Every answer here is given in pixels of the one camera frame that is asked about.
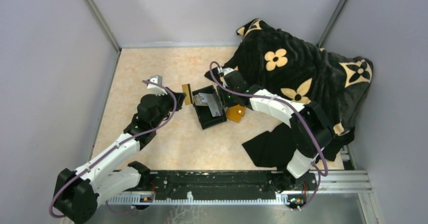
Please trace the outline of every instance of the beige flower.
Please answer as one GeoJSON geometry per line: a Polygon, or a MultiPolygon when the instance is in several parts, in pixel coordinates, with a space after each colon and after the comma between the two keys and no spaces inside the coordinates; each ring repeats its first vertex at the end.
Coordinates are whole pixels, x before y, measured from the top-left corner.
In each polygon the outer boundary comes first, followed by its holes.
{"type": "Polygon", "coordinates": [[[283,95],[290,98],[292,101],[303,103],[303,104],[309,104],[310,99],[308,97],[306,97],[305,95],[309,92],[311,83],[312,83],[312,78],[303,82],[297,88],[297,90],[282,88],[281,92],[283,95]]]}
{"type": "Polygon", "coordinates": [[[282,67],[288,62],[288,58],[285,57],[287,51],[285,49],[278,49],[276,52],[268,51],[264,55],[264,59],[267,61],[266,70],[272,71],[275,67],[282,67]]]}

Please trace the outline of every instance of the wall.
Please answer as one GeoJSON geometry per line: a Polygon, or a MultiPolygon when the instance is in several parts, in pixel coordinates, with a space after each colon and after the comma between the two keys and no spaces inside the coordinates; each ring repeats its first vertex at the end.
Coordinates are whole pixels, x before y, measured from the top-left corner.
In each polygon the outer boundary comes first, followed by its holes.
{"type": "Polygon", "coordinates": [[[426,223],[428,0],[350,0],[326,49],[373,61],[352,143],[386,223],[426,223]]]}
{"type": "Polygon", "coordinates": [[[58,223],[56,176],[89,157],[116,52],[83,0],[0,1],[0,223],[58,223]]]}
{"type": "Polygon", "coordinates": [[[317,43],[339,0],[95,0],[121,47],[237,45],[264,19],[317,43]]]}

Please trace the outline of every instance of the floor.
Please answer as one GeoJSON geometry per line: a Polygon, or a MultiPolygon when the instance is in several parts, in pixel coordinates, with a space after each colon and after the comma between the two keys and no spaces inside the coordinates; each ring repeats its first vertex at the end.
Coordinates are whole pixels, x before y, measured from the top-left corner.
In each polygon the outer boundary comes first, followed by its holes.
{"type": "MultiPolygon", "coordinates": [[[[101,153],[122,133],[136,113],[140,98],[149,94],[141,80],[161,75],[163,85],[182,92],[214,85],[203,75],[211,61],[223,64],[235,47],[175,47],[123,49],[101,121],[93,156],[101,153]]],[[[240,123],[227,121],[202,130],[192,105],[184,105],[173,119],[138,154],[123,163],[139,161],[152,170],[269,170],[256,167],[244,148],[247,140],[271,131],[280,122],[263,113],[246,111],[240,123]]],[[[329,169],[342,170],[340,154],[329,169]]]]}

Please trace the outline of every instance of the metal frame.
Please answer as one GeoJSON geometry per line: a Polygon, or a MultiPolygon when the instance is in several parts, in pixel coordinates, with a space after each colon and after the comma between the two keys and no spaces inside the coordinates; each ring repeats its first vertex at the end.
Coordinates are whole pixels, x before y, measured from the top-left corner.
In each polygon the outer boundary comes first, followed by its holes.
{"type": "MultiPolygon", "coordinates": [[[[118,63],[122,48],[119,46],[114,34],[108,26],[108,23],[105,21],[101,12],[98,9],[98,6],[94,2],[94,0],[84,0],[88,6],[88,9],[94,16],[94,19],[97,21],[107,40],[111,43],[112,47],[117,51],[116,65],[118,63]]],[[[335,11],[333,12],[326,28],[324,29],[319,42],[317,44],[318,47],[322,47],[328,36],[330,35],[335,23],[337,22],[340,14],[343,11],[343,8],[348,0],[340,0],[335,11]]],[[[111,75],[110,85],[107,90],[105,99],[104,99],[104,107],[102,108],[99,116],[99,124],[97,127],[97,131],[93,136],[93,143],[95,144],[96,136],[99,131],[99,126],[101,123],[101,118],[105,109],[105,105],[108,99],[108,92],[110,91],[114,74],[116,69],[114,69],[113,74],[111,75]]],[[[356,163],[353,158],[352,148],[350,146],[345,146],[341,151],[341,156],[344,161],[351,161],[352,166],[357,169],[356,163]]],[[[361,170],[353,170],[353,171],[330,171],[330,174],[327,177],[322,178],[320,184],[319,194],[349,194],[349,193],[357,193],[360,201],[361,214],[364,216],[367,224],[382,224],[384,223],[383,218],[381,216],[381,212],[379,210],[376,197],[371,188],[371,183],[366,171],[361,170]]],[[[282,194],[298,194],[299,191],[285,191],[282,194]]],[[[73,222],[68,218],[62,218],[60,223],[62,224],[72,224],[73,222]]]]}

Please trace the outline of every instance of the gray floor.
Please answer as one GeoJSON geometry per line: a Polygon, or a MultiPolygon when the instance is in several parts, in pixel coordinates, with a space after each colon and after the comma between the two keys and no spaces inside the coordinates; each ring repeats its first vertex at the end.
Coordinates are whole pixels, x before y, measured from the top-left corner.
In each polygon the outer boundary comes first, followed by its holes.
{"type": "MultiPolygon", "coordinates": [[[[126,210],[124,206],[113,206],[126,210]]],[[[302,212],[290,212],[282,206],[151,206],[129,215],[111,213],[105,206],[98,209],[88,224],[137,223],[365,223],[356,194],[319,194],[302,212]]]]}

